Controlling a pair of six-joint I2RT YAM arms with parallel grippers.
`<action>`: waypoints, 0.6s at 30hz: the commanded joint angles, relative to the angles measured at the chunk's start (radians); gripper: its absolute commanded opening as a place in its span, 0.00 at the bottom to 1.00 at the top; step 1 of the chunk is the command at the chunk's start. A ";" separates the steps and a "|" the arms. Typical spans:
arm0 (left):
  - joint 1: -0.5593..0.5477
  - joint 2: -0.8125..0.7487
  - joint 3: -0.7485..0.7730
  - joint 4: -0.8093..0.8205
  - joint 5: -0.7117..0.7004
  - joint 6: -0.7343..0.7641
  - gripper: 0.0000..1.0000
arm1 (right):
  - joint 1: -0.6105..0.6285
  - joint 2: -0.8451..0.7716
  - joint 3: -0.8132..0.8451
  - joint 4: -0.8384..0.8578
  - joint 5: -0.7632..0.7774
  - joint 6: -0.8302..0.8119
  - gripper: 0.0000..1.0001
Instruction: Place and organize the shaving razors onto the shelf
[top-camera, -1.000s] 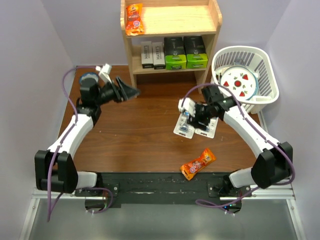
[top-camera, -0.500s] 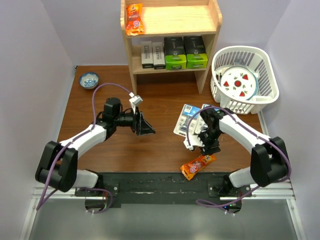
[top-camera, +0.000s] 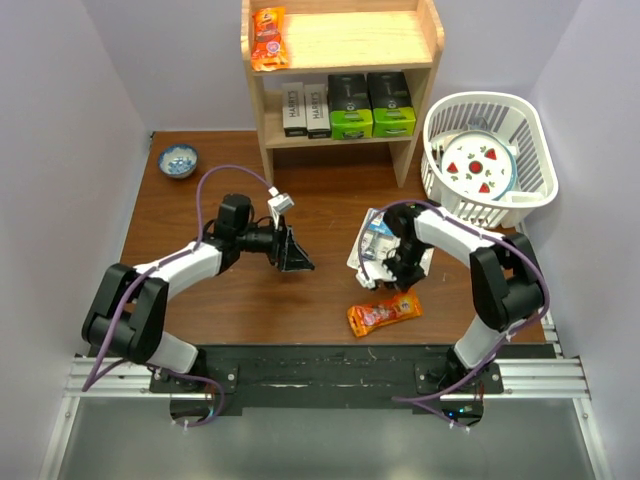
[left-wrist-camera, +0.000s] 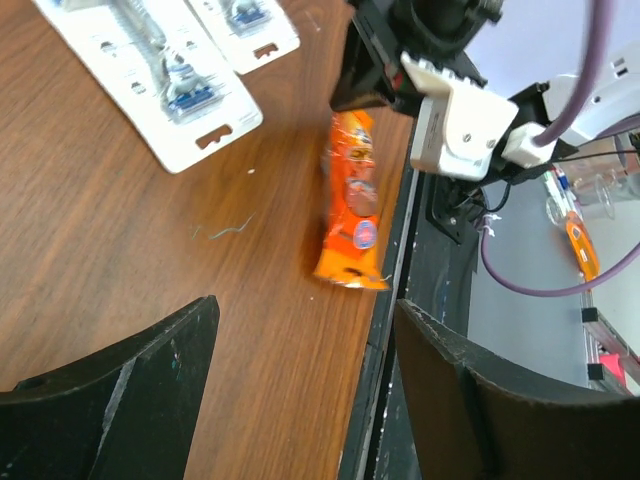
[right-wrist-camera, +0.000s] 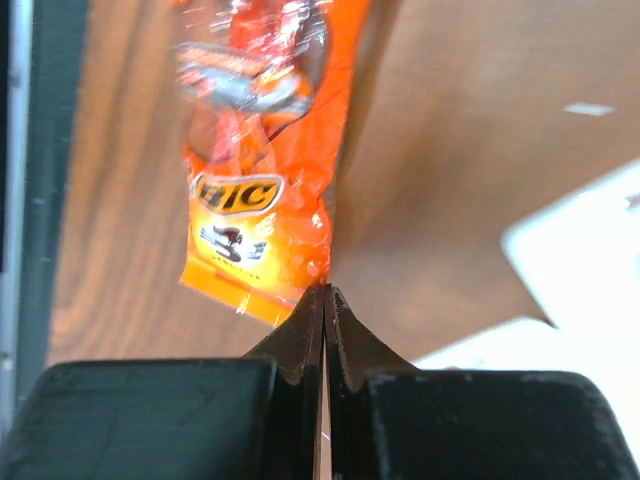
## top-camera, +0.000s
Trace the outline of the blue razor blister pack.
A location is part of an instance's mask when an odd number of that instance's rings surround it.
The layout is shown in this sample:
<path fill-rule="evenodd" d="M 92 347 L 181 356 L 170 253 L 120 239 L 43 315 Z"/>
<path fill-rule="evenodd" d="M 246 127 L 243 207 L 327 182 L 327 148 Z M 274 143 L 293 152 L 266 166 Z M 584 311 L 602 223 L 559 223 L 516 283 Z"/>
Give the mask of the blue razor blister pack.
<path fill-rule="evenodd" d="M 356 235 L 346 262 L 349 268 L 359 269 L 359 256 L 364 261 L 383 261 L 394 254 L 400 239 L 393 235 L 383 217 L 379 210 L 368 209 L 360 229 L 364 231 L 364 236 L 360 239 L 360 233 Z"/>
<path fill-rule="evenodd" d="M 432 263 L 432 259 L 433 259 L 433 255 L 434 255 L 434 251 L 435 248 L 434 247 L 428 247 L 425 249 L 425 252 L 421 258 L 421 262 L 420 262 L 420 266 L 424 271 L 424 274 L 426 276 L 429 275 L 429 271 L 430 271 L 430 267 L 431 267 L 431 263 Z"/>

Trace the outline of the orange razor bag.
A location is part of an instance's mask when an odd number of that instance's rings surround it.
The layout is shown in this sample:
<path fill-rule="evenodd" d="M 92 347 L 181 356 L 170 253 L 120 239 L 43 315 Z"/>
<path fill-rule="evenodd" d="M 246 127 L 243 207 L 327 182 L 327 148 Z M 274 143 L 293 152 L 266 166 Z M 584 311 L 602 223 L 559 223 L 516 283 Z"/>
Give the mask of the orange razor bag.
<path fill-rule="evenodd" d="M 284 7 L 270 7 L 253 14 L 253 45 L 251 68 L 256 72 L 271 72 L 289 67 L 289 55 L 284 41 Z"/>
<path fill-rule="evenodd" d="M 352 333 L 361 338 L 379 328 L 412 320 L 422 314 L 423 308 L 417 295 L 409 290 L 378 304 L 352 306 L 346 316 Z"/>

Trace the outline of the silver Harry's razor box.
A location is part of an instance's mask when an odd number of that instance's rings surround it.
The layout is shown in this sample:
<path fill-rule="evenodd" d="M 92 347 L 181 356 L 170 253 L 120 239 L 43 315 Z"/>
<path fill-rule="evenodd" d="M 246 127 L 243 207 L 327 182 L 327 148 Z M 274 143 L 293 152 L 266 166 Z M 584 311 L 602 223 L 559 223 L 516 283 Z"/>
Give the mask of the silver Harry's razor box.
<path fill-rule="evenodd" d="M 289 82 L 281 85 L 282 126 L 286 137 L 306 137 L 307 120 L 304 85 Z"/>

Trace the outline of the black green razor box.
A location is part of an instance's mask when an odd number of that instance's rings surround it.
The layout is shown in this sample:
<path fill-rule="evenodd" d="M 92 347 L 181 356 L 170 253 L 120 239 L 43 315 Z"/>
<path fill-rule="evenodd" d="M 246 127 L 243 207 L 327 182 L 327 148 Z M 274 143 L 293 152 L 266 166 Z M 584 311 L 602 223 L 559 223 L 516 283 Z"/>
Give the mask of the black green razor box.
<path fill-rule="evenodd" d="M 416 114 L 404 73 L 369 73 L 367 86 L 373 116 L 372 135 L 375 138 L 412 136 Z"/>
<path fill-rule="evenodd" d="M 364 74 L 328 76 L 331 138 L 369 139 L 373 133 L 373 113 Z"/>

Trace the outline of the white Harry's razor box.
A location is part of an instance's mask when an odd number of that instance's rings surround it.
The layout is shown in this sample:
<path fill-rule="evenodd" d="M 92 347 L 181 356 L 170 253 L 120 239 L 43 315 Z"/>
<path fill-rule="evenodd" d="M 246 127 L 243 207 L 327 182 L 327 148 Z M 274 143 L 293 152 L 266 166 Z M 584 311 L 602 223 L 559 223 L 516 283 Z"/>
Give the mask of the white Harry's razor box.
<path fill-rule="evenodd" d="M 324 84 L 306 84 L 304 95 L 308 138 L 330 138 L 331 125 L 326 86 Z"/>

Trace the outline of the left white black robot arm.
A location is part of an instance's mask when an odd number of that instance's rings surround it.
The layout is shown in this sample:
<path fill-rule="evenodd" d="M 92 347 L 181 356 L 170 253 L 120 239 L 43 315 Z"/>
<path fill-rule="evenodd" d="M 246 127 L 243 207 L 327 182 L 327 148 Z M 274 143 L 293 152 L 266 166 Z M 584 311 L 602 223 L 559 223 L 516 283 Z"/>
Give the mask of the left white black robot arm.
<path fill-rule="evenodd" d="M 107 354 L 170 371 L 185 392 L 200 390 L 207 380 L 205 354 L 166 331 L 169 301 L 226 272 L 242 253 L 263 254 L 281 272 L 314 270 L 284 218 L 292 198 L 276 190 L 270 194 L 269 214 L 262 219 L 255 219 L 249 197 L 228 194 L 217 216 L 201 224 L 197 238 L 184 248 L 147 264 L 116 263 L 106 270 L 82 327 L 83 339 L 98 350 L 85 390 L 108 373 Z"/>

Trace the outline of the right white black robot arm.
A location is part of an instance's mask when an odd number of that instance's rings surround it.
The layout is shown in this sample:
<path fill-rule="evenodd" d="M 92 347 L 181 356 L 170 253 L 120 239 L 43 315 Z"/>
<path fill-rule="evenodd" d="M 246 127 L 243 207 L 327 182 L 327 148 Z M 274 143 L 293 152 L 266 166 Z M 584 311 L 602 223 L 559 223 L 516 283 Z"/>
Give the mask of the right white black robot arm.
<path fill-rule="evenodd" d="M 469 392 L 497 351 L 549 310 L 550 294 L 529 239 L 464 223 L 427 202 L 401 201 L 385 208 L 384 223 L 400 240 L 382 262 L 388 286 L 406 291 L 425 278 L 421 259 L 438 248 L 470 272 L 475 317 L 447 352 L 441 395 Z"/>

